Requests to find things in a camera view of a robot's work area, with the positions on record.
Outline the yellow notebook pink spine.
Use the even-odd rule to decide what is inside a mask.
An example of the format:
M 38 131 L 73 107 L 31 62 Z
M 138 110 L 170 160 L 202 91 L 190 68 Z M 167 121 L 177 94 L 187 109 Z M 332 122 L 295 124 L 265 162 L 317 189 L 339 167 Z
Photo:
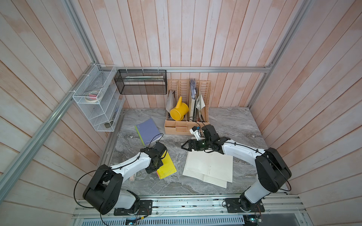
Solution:
M 163 165 L 156 171 L 159 179 L 164 179 L 177 172 L 169 153 L 167 153 L 161 161 Z

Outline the purple notebook green spine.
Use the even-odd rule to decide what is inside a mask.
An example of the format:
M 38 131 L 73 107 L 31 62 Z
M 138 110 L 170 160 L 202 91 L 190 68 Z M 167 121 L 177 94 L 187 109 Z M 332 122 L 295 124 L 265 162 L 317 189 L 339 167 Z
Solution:
M 144 146 L 158 141 L 163 135 L 152 118 L 136 125 L 135 128 Z

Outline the cream notebook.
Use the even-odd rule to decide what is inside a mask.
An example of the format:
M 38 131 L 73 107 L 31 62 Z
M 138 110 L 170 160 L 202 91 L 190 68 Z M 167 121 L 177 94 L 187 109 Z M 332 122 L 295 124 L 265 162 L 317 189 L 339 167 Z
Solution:
M 183 175 L 226 188 L 233 182 L 233 157 L 220 153 L 188 153 Z

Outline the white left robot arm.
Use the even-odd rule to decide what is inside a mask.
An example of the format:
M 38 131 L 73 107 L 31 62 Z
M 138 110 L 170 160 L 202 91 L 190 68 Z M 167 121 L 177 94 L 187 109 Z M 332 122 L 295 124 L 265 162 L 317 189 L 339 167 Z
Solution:
M 102 215 L 113 208 L 129 215 L 138 213 L 140 198 L 132 191 L 122 190 L 122 184 L 141 170 L 148 174 L 157 171 L 163 166 L 162 159 L 166 154 L 166 146 L 156 142 L 120 164 L 99 166 L 83 193 L 83 199 Z

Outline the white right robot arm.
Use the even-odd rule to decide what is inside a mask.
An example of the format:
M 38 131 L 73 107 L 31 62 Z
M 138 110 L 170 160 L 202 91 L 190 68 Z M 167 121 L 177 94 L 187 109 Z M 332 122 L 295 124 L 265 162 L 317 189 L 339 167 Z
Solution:
M 181 149 L 189 152 L 217 152 L 239 158 L 256 167 L 257 181 L 240 195 L 235 207 L 245 212 L 250 211 L 252 206 L 259 204 L 270 193 L 276 193 L 291 178 L 292 173 L 289 167 L 276 149 L 259 150 L 228 137 L 221 137 L 211 124 L 202 128 L 194 126 L 191 132 L 198 133 L 199 130 L 202 130 L 204 138 L 189 139 L 181 146 Z

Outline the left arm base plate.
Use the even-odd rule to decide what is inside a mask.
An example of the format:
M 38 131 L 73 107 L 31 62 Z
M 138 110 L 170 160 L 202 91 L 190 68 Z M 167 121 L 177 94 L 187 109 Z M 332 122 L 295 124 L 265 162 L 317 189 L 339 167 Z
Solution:
M 140 200 L 136 201 L 130 209 L 115 208 L 115 216 L 139 216 L 139 215 L 151 215 L 152 214 L 153 201 L 152 200 Z

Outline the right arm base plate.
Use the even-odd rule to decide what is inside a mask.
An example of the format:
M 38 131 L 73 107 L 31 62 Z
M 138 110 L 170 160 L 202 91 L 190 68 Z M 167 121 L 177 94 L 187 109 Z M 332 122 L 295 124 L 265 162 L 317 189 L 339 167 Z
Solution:
M 225 204 L 228 213 L 263 213 L 265 212 L 262 200 L 256 203 L 251 203 L 247 199 L 243 198 L 227 198 Z

